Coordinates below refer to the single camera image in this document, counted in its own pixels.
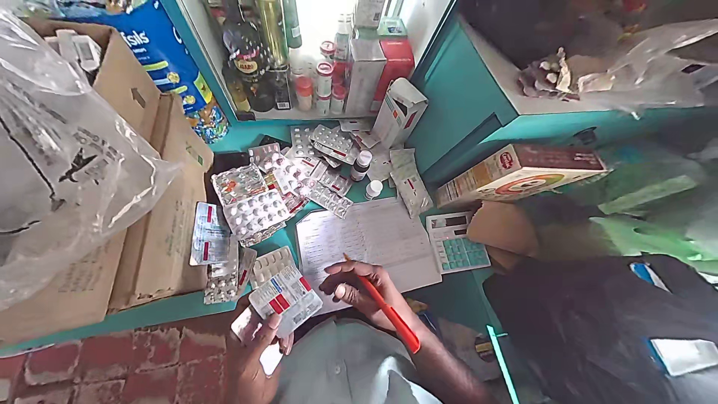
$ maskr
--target printed form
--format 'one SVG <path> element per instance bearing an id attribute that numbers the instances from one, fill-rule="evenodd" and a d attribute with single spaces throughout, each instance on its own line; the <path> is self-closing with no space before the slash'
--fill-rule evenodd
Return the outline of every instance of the printed form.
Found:
<path id="1" fill-rule="evenodd" d="M 319 290 L 324 269 L 343 261 L 344 253 L 383 265 L 402 293 L 442 281 L 426 230 L 396 198 L 355 203 L 344 220 L 329 211 L 312 212 L 297 223 L 297 246 L 299 270 L 324 302 L 315 315 L 349 307 Z"/>

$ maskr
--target teal cabinet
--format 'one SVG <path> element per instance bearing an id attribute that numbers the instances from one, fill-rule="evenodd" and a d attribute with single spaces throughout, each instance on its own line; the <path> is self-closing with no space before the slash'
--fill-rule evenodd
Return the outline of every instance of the teal cabinet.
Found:
<path id="1" fill-rule="evenodd" d="M 708 125 L 718 111 L 649 109 L 635 119 L 583 102 L 529 98 L 517 83 L 519 69 L 460 17 L 452 15 L 439 38 L 431 61 L 411 79 L 429 107 L 407 141 L 430 188 L 512 142 L 575 143 L 581 131 L 591 132 L 590 144 L 664 131 L 679 135 L 687 126 Z"/>

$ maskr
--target cardboard box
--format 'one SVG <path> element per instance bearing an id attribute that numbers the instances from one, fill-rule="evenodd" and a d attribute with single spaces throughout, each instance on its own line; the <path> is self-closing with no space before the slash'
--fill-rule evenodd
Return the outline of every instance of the cardboard box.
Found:
<path id="1" fill-rule="evenodd" d="M 424 94 L 405 78 L 397 78 L 384 96 L 371 133 L 386 147 L 403 144 L 429 105 Z"/>
<path id="2" fill-rule="evenodd" d="M 206 266 L 190 266 L 197 202 L 206 201 L 204 175 L 214 154 L 192 131 L 174 94 L 162 95 L 150 144 L 163 159 L 182 162 L 157 205 L 127 229 L 110 309 L 121 310 L 205 287 Z"/>
<path id="3" fill-rule="evenodd" d="M 124 240 L 121 231 L 31 298 L 0 311 L 0 348 L 102 321 Z"/>
<path id="4" fill-rule="evenodd" d="M 102 49 L 94 89 L 141 136 L 150 138 L 159 90 L 114 28 L 45 19 L 27 19 L 26 23 L 43 37 L 55 36 L 56 29 L 74 29 L 92 37 Z M 107 244 L 56 274 L 32 297 L 0 311 L 0 323 L 7 325 L 0 329 L 0 347 L 102 321 L 125 233 L 116 234 Z"/>
<path id="5" fill-rule="evenodd" d="M 370 108 L 372 112 L 377 112 L 381 108 L 389 84 L 400 77 L 408 78 L 414 70 L 414 52 L 411 50 L 409 40 L 381 40 L 379 45 L 386 58 L 386 65 L 376 86 Z"/>
<path id="6" fill-rule="evenodd" d="M 354 27 L 379 28 L 386 0 L 357 0 L 354 7 Z"/>
<path id="7" fill-rule="evenodd" d="M 160 92 L 116 29 L 35 18 L 26 23 L 43 37 L 55 36 L 57 29 L 74 29 L 97 42 L 102 49 L 102 64 L 93 88 L 140 136 L 149 139 Z"/>
<path id="8" fill-rule="evenodd" d="M 344 109 L 347 115 L 369 113 L 385 64 L 386 58 L 378 40 L 349 40 L 349 95 Z"/>
<path id="9" fill-rule="evenodd" d="M 437 207 L 478 199 L 514 201 L 605 171 L 590 149 L 510 144 L 442 185 L 437 190 Z"/>

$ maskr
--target medicine box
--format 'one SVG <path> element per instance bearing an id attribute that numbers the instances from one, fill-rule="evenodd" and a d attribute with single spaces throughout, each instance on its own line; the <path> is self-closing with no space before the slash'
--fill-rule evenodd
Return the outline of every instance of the medicine box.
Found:
<path id="1" fill-rule="evenodd" d="M 437 205 L 514 201 L 604 173 L 598 154 L 581 147 L 510 144 L 437 190 Z"/>
<path id="2" fill-rule="evenodd" d="M 428 105 L 429 100 L 409 80 L 397 78 L 384 95 L 371 134 L 387 148 L 403 144 Z"/>

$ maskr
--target pill bottle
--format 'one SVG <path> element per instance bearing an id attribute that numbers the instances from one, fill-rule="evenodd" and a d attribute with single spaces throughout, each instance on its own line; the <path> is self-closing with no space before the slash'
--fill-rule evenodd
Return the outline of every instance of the pill bottle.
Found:
<path id="1" fill-rule="evenodd" d="M 364 198 L 366 198 L 367 201 L 371 201 L 372 199 L 379 196 L 381 193 L 381 190 L 384 189 L 384 185 L 379 180 L 372 180 L 369 184 L 366 186 L 366 192 L 364 193 Z"/>
<path id="2" fill-rule="evenodd" d="M 297 91 L 297 108 L 302 111 L 312 109 L 312 94 L 314 93 L 312 79 L 301 75 L 294 81 L 294 88 Z"/>
<path id="3" fill-rule="evenodd" d="M 371 164 L 371 152 L 369 150 L 362 150 L 359 153 L 359 157 L 352 165 L 351 177 L 354 181 L 361 181 L 366 176 L 366 172 L 369 171 L 369 164 Z"/>
<path id="4" fill-rule="evenodd" d="M 334 66 L 328 62 L 317 64 L 317 95 L 320 97 L 332 96 L 332 73 Z"/>
<path id="5" fill-rule="evenodd" d="M 347 96 L 347 89 L 337 84 L 332 88 L 332 102 L 330 103 L 330 111 L 334 115 L 340 115 L 344 112 L 344 98 Z"/>
<path id="6" fill-rule="evenodd" d="M 327 116 L 329 115 L 329 105 L 330 105 L 330 99 L 331 96 L 322 97 L 319 94 L 317 94 L 317 113 L 320 116 Z"/>

